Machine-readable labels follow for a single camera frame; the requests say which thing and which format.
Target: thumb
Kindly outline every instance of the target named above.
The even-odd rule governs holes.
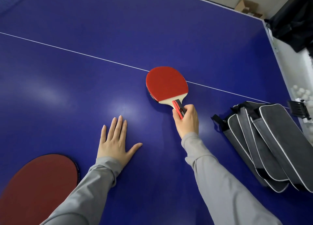
[[[175,109],[173,109],[173,118],[174,118],[175,123],[180,120],[180,117]]]
[[[134,146],[131,147],[131,149],[126,153],[127,156],[127,162],[132,158],[132,156],[135,154],[135,152],[142,146],[142,143],[136,143]]]

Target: hand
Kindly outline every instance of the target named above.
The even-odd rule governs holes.
[[[187,112],[182,120],[180,119],[177,111],[173,109],[173,118],[175,120],[178,134],[181,138],[190,132],[199,134],[198,113],[194,105],[185,105],[184,108],[187,110]]]
[[[123,123],[123,117],[121,115],[118,118],[117,124],[116,121],[117,119],[113,118],[108,138],[106,138],[106,126],[104,125],[102,127],[97,158],[104,156],[113,157],[119,160],[124,168],[138,148],[142,146],[142,143],[135,144],[128,152],[126,152],[125,139],[127,121],[125,120]]]

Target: cardboard box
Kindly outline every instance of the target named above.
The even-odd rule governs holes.
[[[260,19],[265,19],[264,14],[256,12],[258,6],[259,5],[256,2],[252,2],[249,0],[239,0],[237,6],[235,7],[235,10],[251,16],[255,16]]]

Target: person's right hand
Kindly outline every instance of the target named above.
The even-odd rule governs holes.
[[[195,132],[199,134],[199,120],[198,113],[194,105],[185,105],[184,108],[187,110],[184,118],[181,120],[177,111],[173,109],[173,118],[175,120],[178,134],[183,138],[187,133]]]

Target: red paddle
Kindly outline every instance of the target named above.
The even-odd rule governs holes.
[[[66,156],[48,154],[23,166],[0,199],[1,225],[38,225],[78,184],[76,164]]]
[[[182,120],[186,109],[181,102],[188,94],[188,85],[180,72],[172,67],[155,67],[147,74],[146,85],[153,99],[172,106]]]

